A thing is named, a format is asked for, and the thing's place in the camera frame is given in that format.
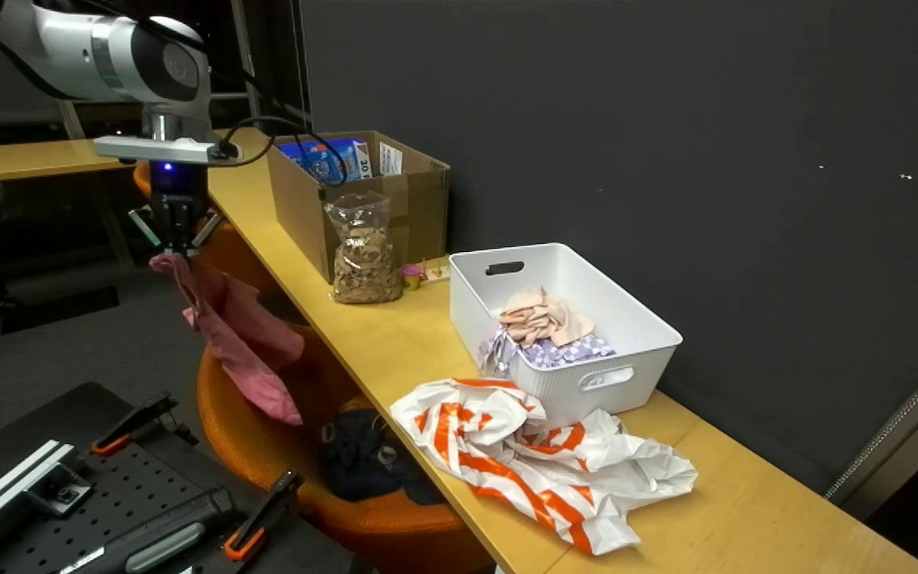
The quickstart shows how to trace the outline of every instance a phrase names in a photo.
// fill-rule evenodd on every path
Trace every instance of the orange chair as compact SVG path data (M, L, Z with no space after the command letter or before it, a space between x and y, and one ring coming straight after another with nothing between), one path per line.
M354 378L309 329L302 361L284 372L302 427L284 427L256 412L202 349L198 372L198 414L214 457L241 481L272 488L287 468L307 481L300 509L379 574L456 571L488 574L490 554L462 526L448 503L415 503L403 490L344 500L323 479L323 424L358 402Z

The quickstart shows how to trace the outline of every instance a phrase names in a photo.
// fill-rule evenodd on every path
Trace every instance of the white plastic bin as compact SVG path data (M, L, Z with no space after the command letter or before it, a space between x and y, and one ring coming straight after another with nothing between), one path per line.
M500 335L500 308L516 294L549 289L578 315L597 321L614 353L569 367L535 367L519 349L506 367L513 381L540 399L552 424L579 422L593 409L627 412L642 404L683 344L673 325L563 243L456 252L448 272L448 315L477 363L484 344Z

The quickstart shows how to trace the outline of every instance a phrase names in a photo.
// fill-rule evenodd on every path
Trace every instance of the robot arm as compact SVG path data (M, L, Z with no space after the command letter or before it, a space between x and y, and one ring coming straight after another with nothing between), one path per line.
M206 214L202 165L234 158L211 132L211 72L200 37L178 19L58 11L32 0L0 0L0 47L47 92L81 100L140 100L146 136L95 136L114 158L149 161L149 220L134 223L160 244L189 252Z

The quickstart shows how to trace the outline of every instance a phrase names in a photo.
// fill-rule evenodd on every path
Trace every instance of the red cloth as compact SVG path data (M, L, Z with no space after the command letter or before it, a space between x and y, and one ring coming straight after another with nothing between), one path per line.
M192 264L174 252L149 257L149 266L173 275L184 294L184 321L200 330L234 390L279 424L302 424L300 409L278 377L302 353L302 335L272 315L258 294L202 264Z

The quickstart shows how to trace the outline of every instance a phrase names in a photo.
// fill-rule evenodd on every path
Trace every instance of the dark wall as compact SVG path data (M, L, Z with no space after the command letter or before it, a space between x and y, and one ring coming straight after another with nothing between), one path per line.
M918 0L302 0L302 44L319 128L453 161L453 249L569 243L805 485L918 384Z

